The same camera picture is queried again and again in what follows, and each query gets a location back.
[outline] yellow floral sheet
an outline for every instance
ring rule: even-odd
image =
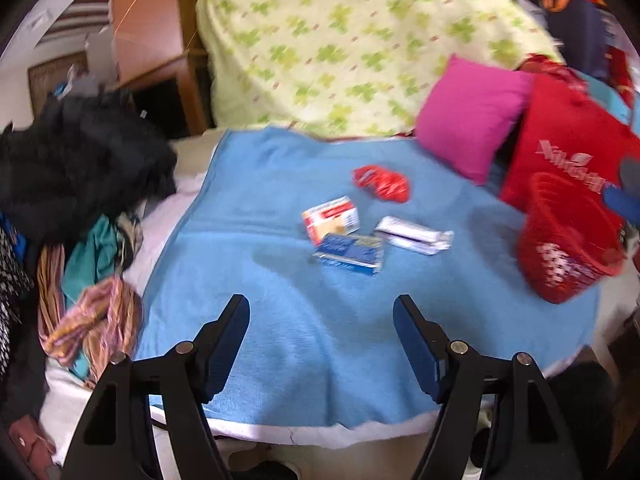
[[[219,126],[335,139],[411,130],[450,54],[515,69],[561,60],[512,0],[199,0]]]

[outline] black jacket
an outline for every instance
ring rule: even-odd
[[[0,136],[0,211],[27,239],[76,240],[101,214],[175,192],[175,153],[123,100],[51,97],[31,127]]]

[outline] metal screw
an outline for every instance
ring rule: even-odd
[[[118,351],[118,352],[114,352],[113,354],[111,354],[111,357],[109,358],[109,362],[112,365],[119,365],[126,358],[127,358],[127,355],[124,352]]]
[[[178,354],[188,354],[193,350],[193,343],[191,341],[182,341],[175,346],[175,351]]]
[[[469,346],[464,342],[464,341],[454,341],[453,343],[451,343],[451,349],[456,353],[456,354],[466,354],[466,352],[469,350]]]
[[[531,357],[529,354],[525,352],[520,352],[516,356],[516,359],[521,365],[525,365],[525,366],[529,366],[533,362],[533,357]]]

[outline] red plastic basket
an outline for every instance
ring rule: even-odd
[[[618,231],[583,185],[551,173],[531,177],[518,260],[532,288],[551,303],[619,274],[624,264]]]

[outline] pink pillow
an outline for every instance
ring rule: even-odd
[[[418,142],[476,186],[529,102],[533,74],[451,56],[415,125]]]

